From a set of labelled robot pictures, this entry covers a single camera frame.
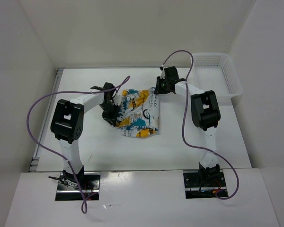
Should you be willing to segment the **white teal yellow printed shorts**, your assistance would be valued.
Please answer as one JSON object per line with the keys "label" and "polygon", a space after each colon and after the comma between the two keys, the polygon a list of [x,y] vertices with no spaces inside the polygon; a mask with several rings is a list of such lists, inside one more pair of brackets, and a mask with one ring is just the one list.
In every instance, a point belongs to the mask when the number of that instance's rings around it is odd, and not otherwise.
{"label": "white teal yellow printed shorts", "polygon": [[123,136],[147,138],[159,131],[160,97],[155,88],[122,92],[115,127]]}

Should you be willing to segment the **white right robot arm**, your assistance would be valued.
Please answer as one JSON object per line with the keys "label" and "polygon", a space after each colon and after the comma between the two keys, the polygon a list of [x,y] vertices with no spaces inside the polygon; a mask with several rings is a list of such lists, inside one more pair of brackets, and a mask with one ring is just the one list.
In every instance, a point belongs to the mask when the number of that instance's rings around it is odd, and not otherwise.
{"label": "white right robot arm", "polygon": [[161,75],[156,79],[155,94],[163,95],[170,92],[187,98],[190,102],[191,117],[195,127],[202,130],[205,137],[205,152],[199,161],[199,186],[209,186],[220,174],[220,165],[215,155],[216,128],[221,119],[216,94],[204,91],[191,85],[186,79],[180,78],[176,67],[160,67]]}

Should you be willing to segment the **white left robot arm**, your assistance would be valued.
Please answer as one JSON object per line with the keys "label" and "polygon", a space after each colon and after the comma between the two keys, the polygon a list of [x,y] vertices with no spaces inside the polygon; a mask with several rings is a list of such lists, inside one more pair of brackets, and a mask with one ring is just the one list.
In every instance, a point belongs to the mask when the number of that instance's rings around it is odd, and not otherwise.
{"label": "white left robot arm", "polygon": [[59,141],[63,156],[61,183],[79,189],[85,184],[84,165],[80,159],[79,138],[83,133],[84,114],[99,105],[102,118],[116,125],[119,105],[114,102],[117,88],[111,83],[103,87],[93,86],[96,94],[84,94],[73,100],[57,102],[50,130]]}

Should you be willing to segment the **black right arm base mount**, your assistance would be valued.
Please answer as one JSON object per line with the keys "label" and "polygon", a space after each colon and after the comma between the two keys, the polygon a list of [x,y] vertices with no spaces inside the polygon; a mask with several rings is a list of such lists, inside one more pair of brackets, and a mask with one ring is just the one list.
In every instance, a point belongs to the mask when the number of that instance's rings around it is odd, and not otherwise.
{"label": "black right arm base mount", "polygon": [[183,178],[186,199],[215,198],[216,193],[219,197],[228,197],[223,172],[220,172],[216,178],[205,183],[201,182],[197,171],[184,172]]}

